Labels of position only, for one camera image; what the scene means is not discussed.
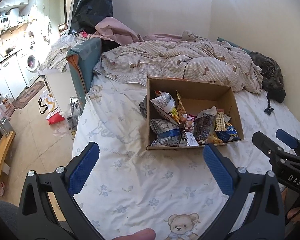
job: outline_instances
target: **cardboard box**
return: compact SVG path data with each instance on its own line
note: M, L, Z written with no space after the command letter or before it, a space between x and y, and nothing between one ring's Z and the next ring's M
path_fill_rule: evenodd
M151 130L150 119L163 119L154 109L151 99L156 98L155 90L169 93L178 104L177 91L181 96L182 103L187 114L196 115L202 110L216 106L217 109L223 109L224 113L231 117L230 123L237 130L240 140L243 140L243 131L241 119L235 101L234 93L231 87L221 84L213 84L202 81L191 81L186 79L170 78L149 78L147 81L147 150L170 150L170 149L192 149L202 146L151 146L151 143L157 139L157 135ZM216 146L226 145L233 142L218 144Z

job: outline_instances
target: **blue gripper pad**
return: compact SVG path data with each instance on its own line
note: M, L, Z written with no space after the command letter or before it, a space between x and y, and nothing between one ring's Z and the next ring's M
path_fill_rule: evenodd
M81 157L81 161L74 168L73 172L69 177L68 193L70 196L80 193L83 185L86 183L94 165L97 163L99 158L99 146L96 143L89 143L81 154L77 157Z
M231 196L234 192L232 176L209 145L206 145L203 148L202 154L221 192L225 195Z
M297 140L288 134L286 131L279 129L275 133L275 136L282 141L284 144L288 145L290 148L294 149L298 147L298 142Z

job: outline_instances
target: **washing machine door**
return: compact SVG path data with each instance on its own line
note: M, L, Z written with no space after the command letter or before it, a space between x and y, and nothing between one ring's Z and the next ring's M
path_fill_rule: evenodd
M38 60L35 58L34 55L28 55L28 59L27 59L27 64L26 64L26 68L28 71L35 73L37 72L38 69Z

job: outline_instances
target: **mattress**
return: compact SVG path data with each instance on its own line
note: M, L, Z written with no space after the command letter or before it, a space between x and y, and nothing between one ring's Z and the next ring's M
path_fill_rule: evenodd
M183 239L197 239L228 196L218 188L202 149L146 150L146 119L138 106L145 95L146 88L140 84L122 84L94 76L79 119L73 157L94 141L100 147L100 158L74 198L105 239L144 228L152 228L156 239L177 239L178 234ZM265 92L252 94L242 90L235 98L245 138L218 149L235 166L265 174L271 165L252 145L253 133L261 131L289 151L275 132L281 128L300 139L300 123L284 104L277 102L271 102L274 112L270 116L264 113ZM250 193L232 230L242 225L252 198ZM176 218L178 223L184 223L182 234L175 232Z

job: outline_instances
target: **camouflage clothing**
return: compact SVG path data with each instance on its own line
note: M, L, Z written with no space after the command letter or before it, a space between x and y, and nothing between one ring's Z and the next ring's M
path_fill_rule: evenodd
M266 57L259 52L252 51L249 54L253 63L262 68L262 88L265 91L283 89L283 76L278 63L276 63L272 58Z

